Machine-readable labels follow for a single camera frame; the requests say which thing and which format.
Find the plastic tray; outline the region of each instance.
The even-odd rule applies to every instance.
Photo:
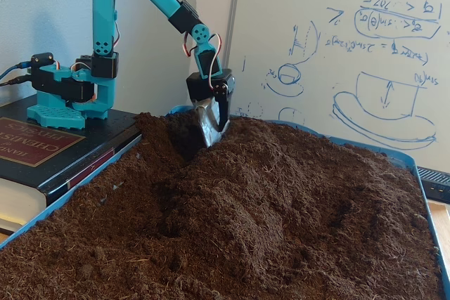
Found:
[[[189,111],[191,109],[192,109],[191,106],[180,105],[180,106],[174,107],[172,110],[170,110],[170,112],[168,114],[170,115],[170,114],[176,114],[176,113],[179,113],[179,112],[187,112],[187,111]],[[420,189],[422,190],[422,196],[423,196],[423,199],[425,200],[425,205],[426,205],[426,208],[427,208],[428,223],[430,224],[430,231],[432,233],[433,240],[435,241],[436,247],[439,248],[440,255],[438,257],[439,257],[439,264],[440,264],[440,267],[441,267],[441,270],[442,270],[442,281],[444,283],[444,291],[445,291],[446,299],[450,300],[450,279],[449,279],[449,275],[448,275],[447,269],[446,269],[446,267],[444,265],[443,252],[440,249],[441,245],[440,245],[439,240],[437,238],[435,225],[434,225],[434,223],[432,221],[430,209],[428,208],[428,203],[427,203],[427,199],[426,199],[426,196],[425,196],[425,191],[423,190],[422,183],[420,182],[420,176],[419,176],[418,168],[416,166],[416,162],[414,161],[414,158],[412,158],[411,156],[408,156],[407,154],[404,154],[402,152],[396,151],[396,150],[380,148],[380,147],[376,147],[376,146],[373,146],[373,145],[367,145],[367,144],[364,144],[364,143],[358,143],[358,142],[345,140],[345,139],[342,139],[342,138],[336,138],[336,137],[321,135],[319,133],[316,133],[314,130],[311,130],[311,129],[305,127],[305,126],[300,126],[299,124],[295,124],[295,123],[292,123],[292,122],[272,121],[272,120],[269,120],[268,122],[273,122],[273,123],[277,123],[277,124],[287,124],[288,126],[292,126],[292,127],[296,128],[296,129],[300,129],[300,130],[306,131],[308,133],[312,133],[313,135],[316,135],[318,137],[326,137],[331,142],[336,143],[336,144],[340,144],[340,145],[350,144],[350,145],[355,145],[355,146],[360,147],[360,148],[369,149],[369,150],[372,150],[374,152],[383,152],[383,153],[385,153],[387,155],[388,160],[391,163],[393,163],[393,165],[395,165],[396,167],[401,167],[403,169],[409,169],[411,171],[411,173],[417,178],[417,181],[419,182],[419,185],[420,185]],[[55,211],[57,209],[60,209],[65,203],[68,202],[68,200],[72,197],[73,192],[78,187],[87,184],[90,180],[92,180],[95,176],[97,176],[102,170],[104,170],[104,168],[106,168],[110,163],[117,161],[123,155],[124,152],[128,151],[128,149],[130,149],[133,145],[135,145],[139,141],[140,141],[140,139],[136,139],[128,147],[122,149],[121,152],[117,153],[116,156],[114,156],[110,161],[105,163],[102,167],[98,168],[95,172],[92,173],[92,175],[87,177],[77,187],[73,188],[72,190],[67,192],[64,196],[62,196],[58,201],[54,202],[52,205],[47,207],[42,213],[40,213],[38,216],[36,216],[34,219],[32,219],[29,223],[27,223],[25,226],[23,226],[18,232],[14,233],[5,242],[0,244],[0,249],[5,247],[12,240],[16,239],[19,235],[27,232],[32,226],[34,226],[36,224],[36,222],[46,219],[47,217],[49,217],[51,215],[51,213],[53,211]]]

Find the book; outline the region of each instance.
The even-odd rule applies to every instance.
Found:
[[[135,114],[110,110],[86,128],[51,129],[27,119],[30,96],[0,107],[0,232],[11,234],[141,135]]]

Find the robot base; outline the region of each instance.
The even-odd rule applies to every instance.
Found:
[[[57,95],[37,92],[38,104],[27,109],[27,117],[39,125],[51,128],[84,129],[86,112],[79,112],[66,107],[65,101]],[[90,112],[90,118],[106,119],[108,112]]]

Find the brown soil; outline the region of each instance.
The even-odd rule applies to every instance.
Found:
[[[191,118],[140,115],[139,145],[0,253],[0,299],[444,298],[409,172],[252,119],[199,151]]]

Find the teal robotic arm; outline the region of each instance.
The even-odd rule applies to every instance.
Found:
[[[196,43],[192,50],[198,72],[186,80],[189,96],[197,107],[204,106],[205,101],[218,104],[215,128],[222,132],[229,121],[235,80],[230,70],[222,69],[219,47],[210,43],[215,34],[211,35],[187,1],[150,1],[184,34],[187,56],[191,56],[186,48],[187,36],[191,35]],[[32,85],[38,91],[38,104],[28,108],[27,114],[43,126],[83,129],[85,119],[105,119],[113,107],[119,61],[118,53],[114,51],[115,0],[93,0],[93,20],[94,51],[90,56],[78,58],[72,67],[60,67],[59,64],[32,67]],[[98,87],[95,97],[94,85]]]

